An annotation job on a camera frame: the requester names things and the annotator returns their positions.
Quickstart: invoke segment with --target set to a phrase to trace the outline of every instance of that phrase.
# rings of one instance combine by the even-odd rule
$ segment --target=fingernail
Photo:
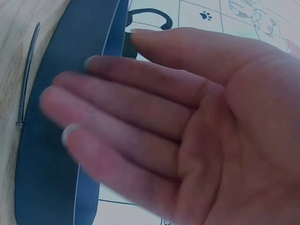
[[[44,94],[47,92],[47,90],[49,90],[51,88],[50,87],[47,87],[45,90],[43,90],[42,94],[39,96],[39,101],[38,101],[38,104],[41,105],[41,101],[42,101],[42,98],[44,96]]]
[[[133,34],[141,34],[141,35],[151,35],[157,32],[155,30],[147,30],[147,29],[131,29],[130,31]]]
[[[64,129],[64,131],[61,134],[61,142],[65,146],[65,148],[68,146],[69,135],[79,129],[80,125],[78,123],[72,123]]]
[[[61,141],[78,163],[86,165],[99,158],[99,141],[80,124],[70,124],[62,132]]]
[[[96,57],[96,55],[93,55],[93,56],[91,56],[91,57],[88,57],[88,58],[85,60],[84,65],[83,65],[85,69],[88,69],[89,64],[90,64],[90,61],[91,61],[93,58],[95,58],[95,57]]]

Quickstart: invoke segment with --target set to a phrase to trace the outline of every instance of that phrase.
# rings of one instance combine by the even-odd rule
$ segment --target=metal nail
[[[40,23],[37,23],[36,28],[34,29],[32,39],[31,39],[29,52],[28,52],[26,64],[25,64],[25,70],[24,70],[24,74],[23,74],[18,121],[16,122],[16,125],[20,125],[20,126],[24,124],[24,107],[25,107],[27,82],[28,82],[28,76],[29,76],[29,72],[30,72],[32,56],[33,56],[34,48],[36,46],[36,42],[37,42],[37,38],[38,38],[39,29],[40,29]]]

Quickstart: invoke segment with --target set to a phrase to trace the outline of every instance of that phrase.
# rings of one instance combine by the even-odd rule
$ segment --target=nail
[[[90,64],[90,61],[93,59],[93,58],[95,58],[97,55],[93,55],[93,56],[91,56],[91,57],[88,57],[86,60],[85,60],[85,62],[84,62],[84,68],[85,69],[88,69],[89,68],[89,64]]]
[[[33,58],[34,48],[37,43],[38,33],[40,30],[40,23],[37,23],[34,33],[31,39],[31,43],[29,46],[29,51],[26,59],[25,69],[23,73],[23,81],[22,81],[22,89],[21,89],[21,96],[20,96],[20,103],[19,103],[19,112],[18,112],[18,121],[16,125],[22,126],[24,124],[24,109],[25,109],[25,101],[26,101],[26,89],[28,83],[28,77],[30,73],[31,62]]]
[[[61,134],[61,142],[65,146],[65,148],[68,146],[69,135],[79,129],[80,125],[78,123],[72,123],[64,129],[64,131]]]
[[[150,35],[156,33],[156,30],[147,30],[147,29],[131,29],[131,33],[140,34],[140,35]]]

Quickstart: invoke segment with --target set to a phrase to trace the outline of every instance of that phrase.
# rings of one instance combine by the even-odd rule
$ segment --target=cartoon drawing
[[[154,8],[141,8],[141,9],[134,9],[128,12],[126,27],[131,25],[133,21],[133,15],[140,14],[140,13],[154,13],[164,17],[166,19],[166,22],[160,27],[162,30],[169,30],[173,26],[172,19],[166,13]],[[133,44],[131,43],[131,33],[125,32],[125,41],[124,41],[124,49],[123,49],[122,56],[136,59],[137,55],[138,52],[133,46]]]
[[[277,23],[263,11],[263,4],[260,1],[229,0],[229,8],[239,17],[251,18],[255,28],[270,38],[273,37],[274,26]]]
[[[173,224],[173,223],[169,222],[169,221],[167,221],[165,219],[161,219],[160,225],[171,225],[171,224]]]
[[[289,54],[300,59],[300,48],[296,44],[294,44],[293,41],[291,41],[289,39],[286,39],[286,42],[287,42]]]

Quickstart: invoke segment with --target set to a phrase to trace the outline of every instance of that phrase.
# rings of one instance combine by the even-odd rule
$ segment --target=hand
[[[70,155],[179,225],[300,224],[300,61],[190,28],[132,39],[154,63],[94,57],[43,93]]]

